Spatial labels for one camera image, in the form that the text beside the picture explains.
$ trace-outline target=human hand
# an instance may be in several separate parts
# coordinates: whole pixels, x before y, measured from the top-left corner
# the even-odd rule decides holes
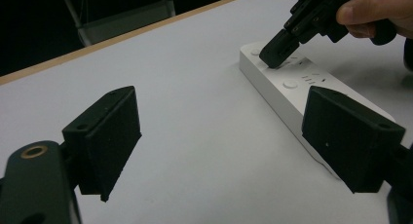
[[[373,38],[374,21],[389,19],[399,35],[413,39],[413,0],[351,0],[339,8],[336,19],[357,38]]]

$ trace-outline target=finger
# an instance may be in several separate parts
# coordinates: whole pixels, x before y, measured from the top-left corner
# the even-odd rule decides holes
[[[397,33],[400,34],[401,36],[413,39],[413,31],[408,30],[402,27],[396,27]]]
[[[362,35],[363,38],[373,38],[376,36],[376,26],[374,23],[363,23],[363,24],[354,24],[346,26],[349,32],[354,35]]]
[[[362,33],[353,32],[353,31],[349,31],[349,32],[350,34],[352,34],[352,36],[356,38],[370,38],[369,36],[366,36],[365,34],[362,34]]]
[[[361,24],[389,18],[397,3],[394,0],[351,0],[337,11],[341,24]]]

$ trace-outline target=screw hole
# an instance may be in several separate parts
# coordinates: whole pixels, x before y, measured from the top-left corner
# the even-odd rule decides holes
[[[32,146],[26,150],[24,150],[21,153],[21,157],[23,159],[32,159],[32,158],[36,158],[39,157],[40,155],[46,153],[46,151],[48,151],[48,147],[44,146],[44,145],[35,145]]]

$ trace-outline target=white table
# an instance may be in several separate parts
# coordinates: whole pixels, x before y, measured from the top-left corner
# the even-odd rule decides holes
[[[0,172],[15,150],[61,130],[103,94],[136,87],[143,133],[109,202],[78,191],[94,223],[388,223],[386,196],[352,194],[314,161],[239,69],[297,0],[237,0],[0,86]],[[397,37],[299,48],[394,116],[413,142],[413,76]]]

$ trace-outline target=dark background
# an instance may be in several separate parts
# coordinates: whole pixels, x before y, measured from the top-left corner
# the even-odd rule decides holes
[[[88,21],[160,0],[89,0]],[[182,14],[219,0],[173,0]],[[72,0],[80,8],[80,0]],[[0,0],[0,76],[83,48],[63,0]]]

